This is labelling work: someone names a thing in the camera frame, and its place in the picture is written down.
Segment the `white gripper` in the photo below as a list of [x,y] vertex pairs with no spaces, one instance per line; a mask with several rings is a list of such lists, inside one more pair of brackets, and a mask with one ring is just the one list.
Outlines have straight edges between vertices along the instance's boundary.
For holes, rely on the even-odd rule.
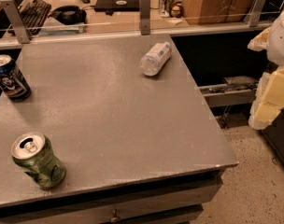
[[[268,27],[251,39],[248,49],[267,50],[268,60],[284,66],[284,10]],[[284,67],[272,74],[263,73],[250,109],[248,125],[255,130],[263,130],[276,119],[284,109]]]

